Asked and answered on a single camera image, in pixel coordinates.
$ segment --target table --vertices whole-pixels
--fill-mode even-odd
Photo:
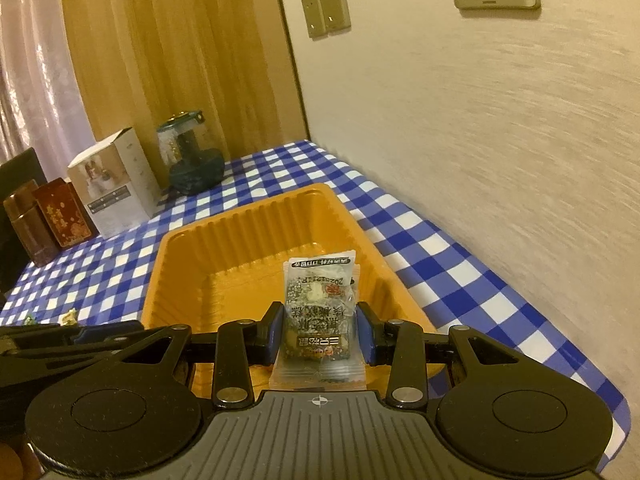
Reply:
[[[116,237],[90,240],[49,265],[27,267],[0,312],[0,325],[60,322],[75,308],[81,324],[139,319],[162,237],[185,224],[324,182],[398,274],[440,332],[466,324],[517,348],[597,392],[614,417],[600,468],[618,452],[631,418],[620,391],[542,314],[439,227],[421,218],[348,164],[309,141],[286,144],[228,163],[214,190],[167,197],[152,220]],[[444,394],[443,377],[430,380]]]

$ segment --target white wall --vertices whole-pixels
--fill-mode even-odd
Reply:
[[[284,0],[312,139],[465,244],[639,413],[640,0],[348,3],[352,30],[313,41]],[[607,477],[638,476],[634,444]]]

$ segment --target white box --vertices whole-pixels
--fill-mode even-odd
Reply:
[[[104,238],[148,221],[161,191],[133,128],[125,128],[84,150],[68,175]]]

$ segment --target product box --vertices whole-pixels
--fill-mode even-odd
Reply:
[[[33,197],[63,249],[85,242],[98,234],[89,214],[82,207],[73,184],[56,178],[35,189]]]
[[[158,211],[160,187],[133,128],[80,153],[69,179],[104,238],[148,221]]]

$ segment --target tray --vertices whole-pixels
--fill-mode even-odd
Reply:
[[[313,184],[206,218],[160,243],[142,312],[153,328],[187,323],[214,332],[228,321],[260,319],[284,300],[282,263],[294,256],[356,250],[359,298],[380,319],[405,319],[436,332],[400,279],[326,184]],[[367,367],[367,387],[385,394],[390,367]],[[429,375],[442,368],[428,365]],[[256,396],[270,368],[252,367]],[[212,365],[198,365],[193,392],[210,395]]]

